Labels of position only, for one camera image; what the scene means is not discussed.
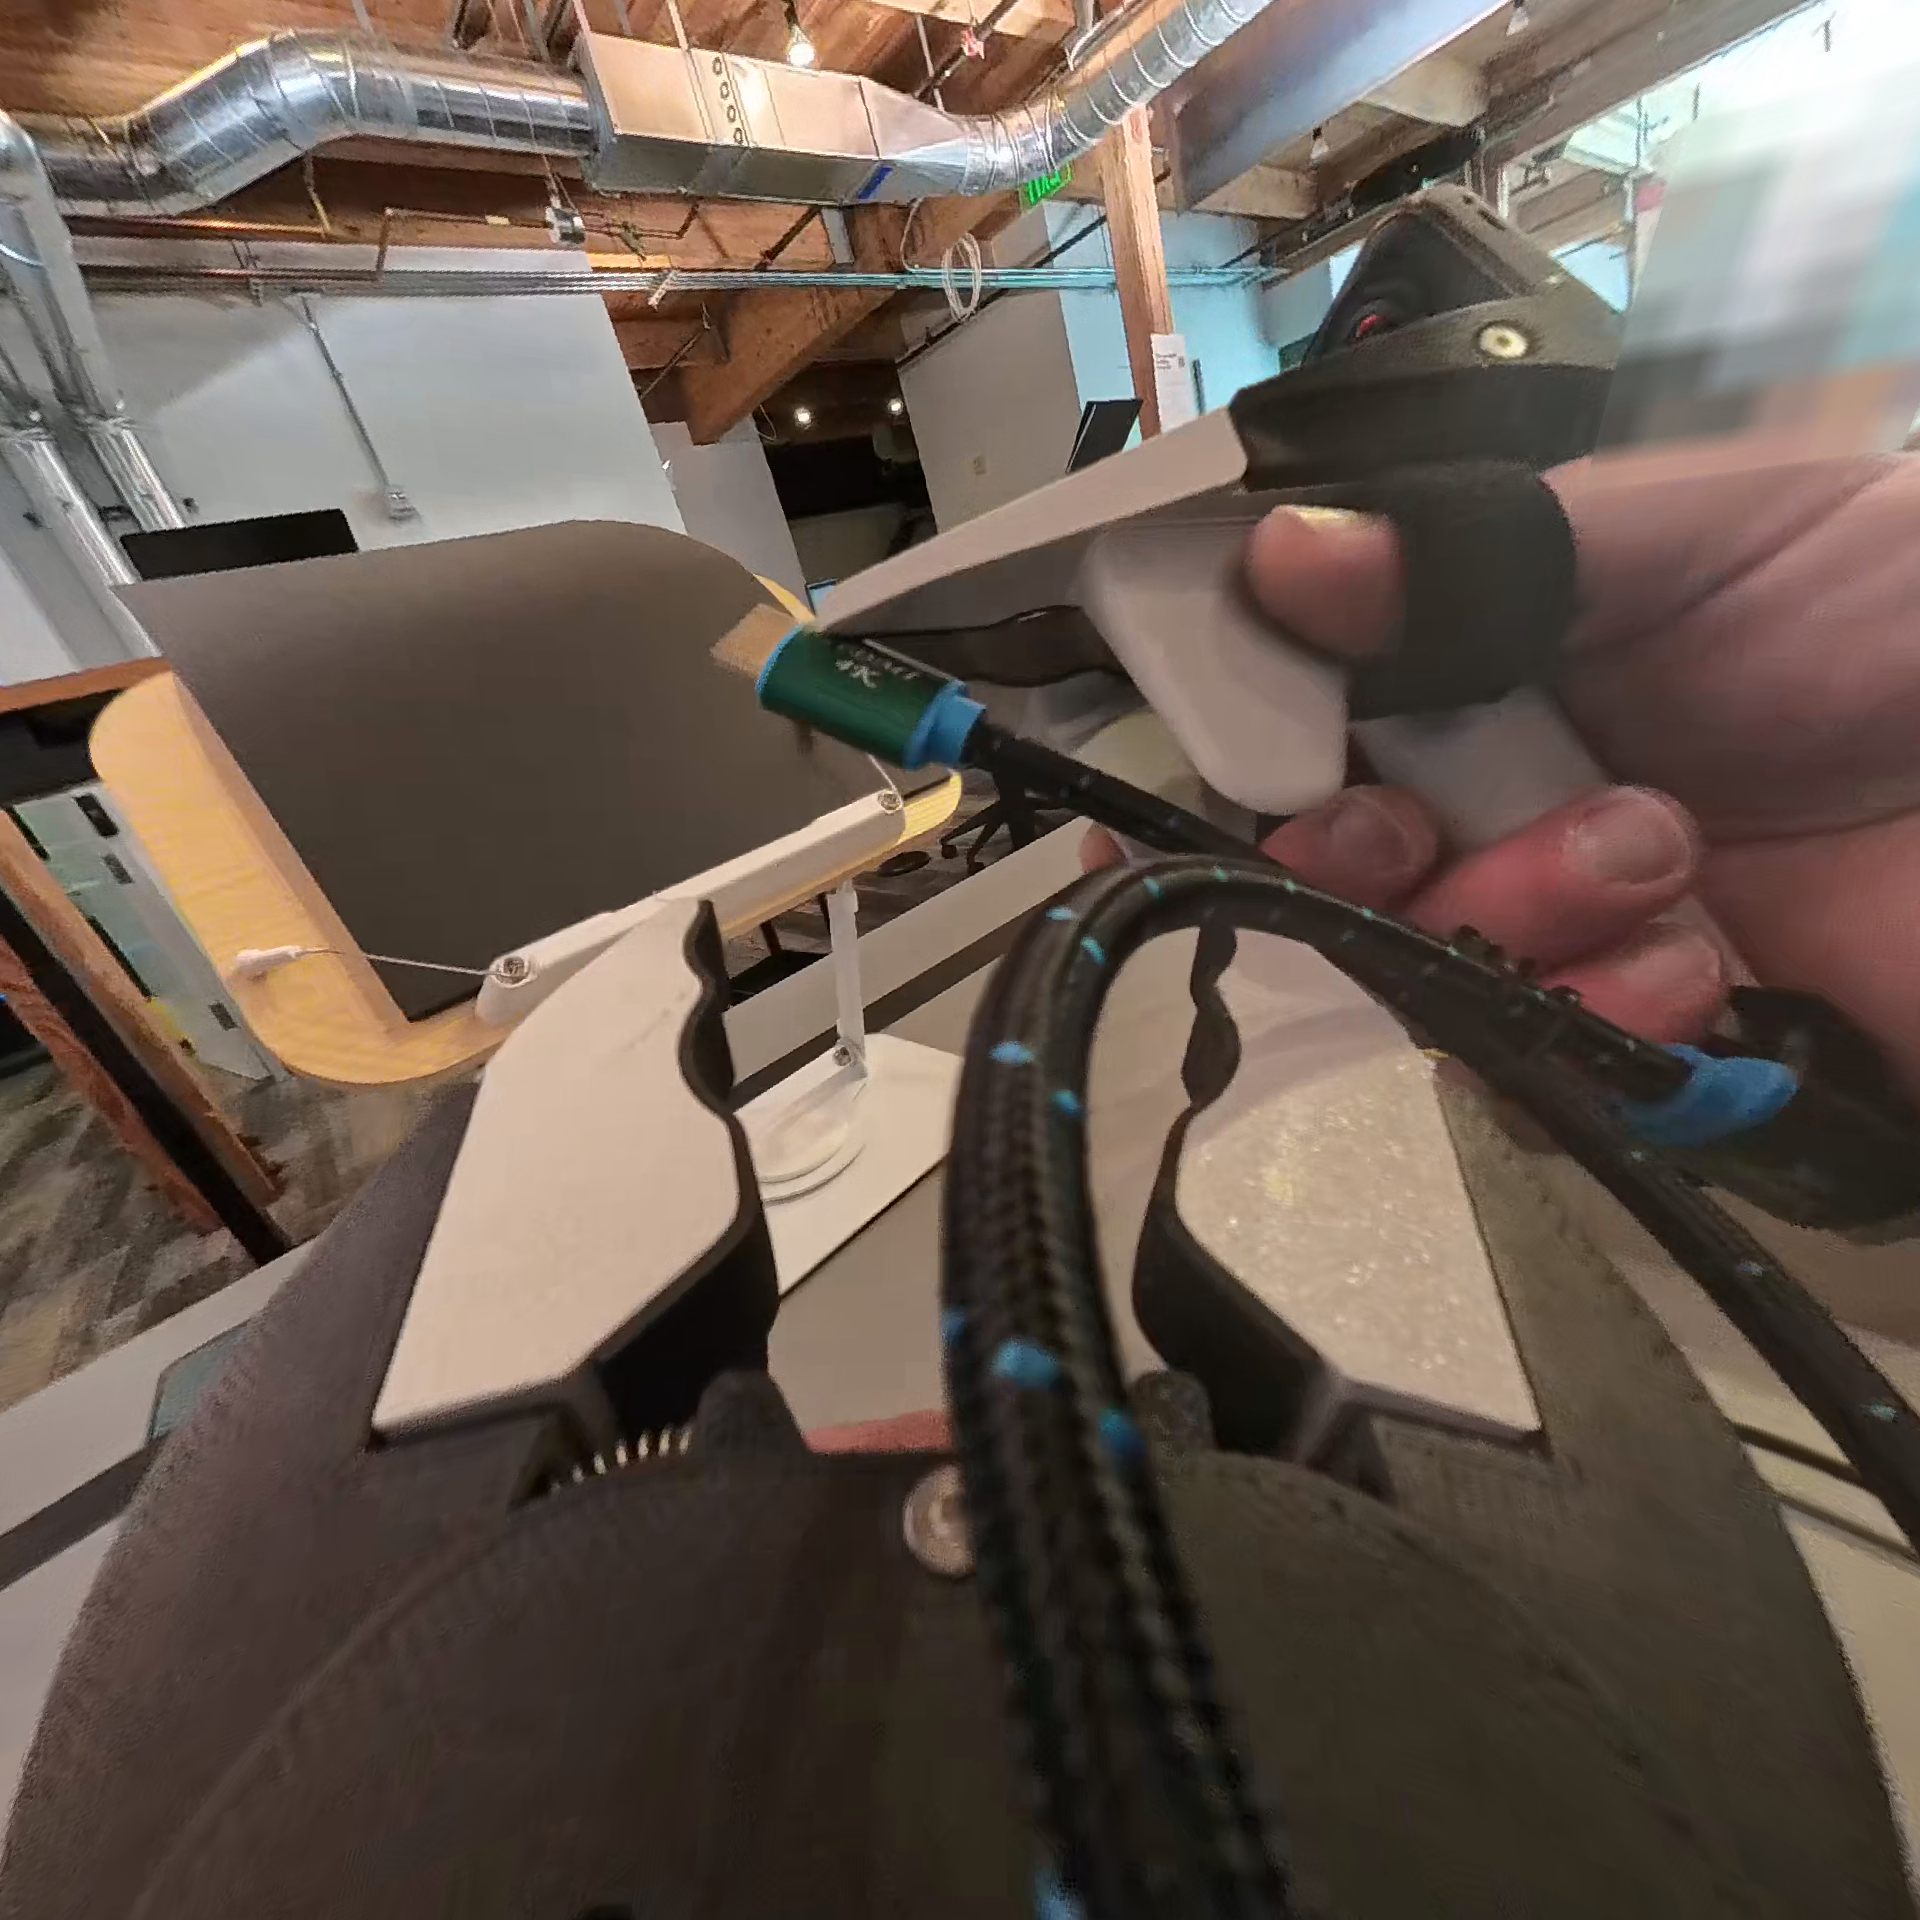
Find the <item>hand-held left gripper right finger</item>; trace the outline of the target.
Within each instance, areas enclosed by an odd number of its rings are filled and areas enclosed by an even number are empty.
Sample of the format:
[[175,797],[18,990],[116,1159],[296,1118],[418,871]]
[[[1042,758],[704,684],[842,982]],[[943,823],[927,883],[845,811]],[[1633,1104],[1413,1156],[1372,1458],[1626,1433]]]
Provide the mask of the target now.
[[1196,947],[1189,1115],[1147,1202],[1133,1309],[1225,1448],[1339,1448],[1387,1415],[1530,1444],[1541,1411],[1430,1059],[1327,962]]

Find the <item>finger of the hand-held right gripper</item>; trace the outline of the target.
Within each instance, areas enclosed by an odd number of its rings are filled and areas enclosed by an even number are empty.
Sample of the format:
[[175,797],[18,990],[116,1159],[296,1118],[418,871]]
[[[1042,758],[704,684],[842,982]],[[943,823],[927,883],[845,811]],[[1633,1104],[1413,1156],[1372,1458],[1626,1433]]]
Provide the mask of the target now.
[[1115,675],[1084,611],[1091,542],[1133,520],[1219,516],[1244,475],[1234,416],[1214,409],[859,572],[818,632],[947,675]]

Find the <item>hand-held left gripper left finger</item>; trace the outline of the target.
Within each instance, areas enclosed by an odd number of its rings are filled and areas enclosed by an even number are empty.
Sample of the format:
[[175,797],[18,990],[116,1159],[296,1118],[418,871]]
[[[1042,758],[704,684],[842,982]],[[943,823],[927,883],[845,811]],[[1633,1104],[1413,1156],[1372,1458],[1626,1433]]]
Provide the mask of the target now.
[[371,1431],[533,1415],[585,1461],[637,1452],[767,1365],[777,1303],[716,910],[661,902],[494,1054]]

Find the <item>person's right hand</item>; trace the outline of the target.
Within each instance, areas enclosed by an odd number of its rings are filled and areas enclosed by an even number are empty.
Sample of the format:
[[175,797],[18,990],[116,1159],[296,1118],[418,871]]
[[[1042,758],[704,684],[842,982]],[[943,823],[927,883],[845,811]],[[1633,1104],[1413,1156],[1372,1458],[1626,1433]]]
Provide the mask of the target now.
[[1604,785],[1446,857],[1349,788],[1263,853],[1471,929],[1604,1020],[1692,1042],[1753,982],[1831,1004],[1916,1088],[1916,454],[1677,445],[1555,466],[1576,546],[1560,707]]

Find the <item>wooden pillar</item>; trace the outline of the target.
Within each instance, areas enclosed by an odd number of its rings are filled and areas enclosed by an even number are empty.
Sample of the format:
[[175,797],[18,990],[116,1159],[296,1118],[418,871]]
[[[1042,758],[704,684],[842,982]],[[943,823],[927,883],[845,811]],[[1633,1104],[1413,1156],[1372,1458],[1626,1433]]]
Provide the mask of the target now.
[[1127,111],[1121,126],[1100,140],[1097,180],[1112,250],[1127,367],[1140,399],[1140,439],[1151,441],[1163,430],[1155,340],[1172,337],[1175,323],[1147,108]]

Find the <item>silver ventilation duct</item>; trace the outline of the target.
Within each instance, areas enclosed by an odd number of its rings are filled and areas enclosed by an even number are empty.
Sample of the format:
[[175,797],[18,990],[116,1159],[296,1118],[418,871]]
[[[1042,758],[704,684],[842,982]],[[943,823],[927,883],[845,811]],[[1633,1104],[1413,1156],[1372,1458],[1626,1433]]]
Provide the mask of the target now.
[[278,32],[127,116],[3,117],[3,153],[53,206],[96,218],[197,214],[342,140],[571,159],[594,194],[647,199],[989,199],[1088,156],[1263,9],[1140,4],[1058,85],[989,116],[850,73],[590,29],[568,68]]

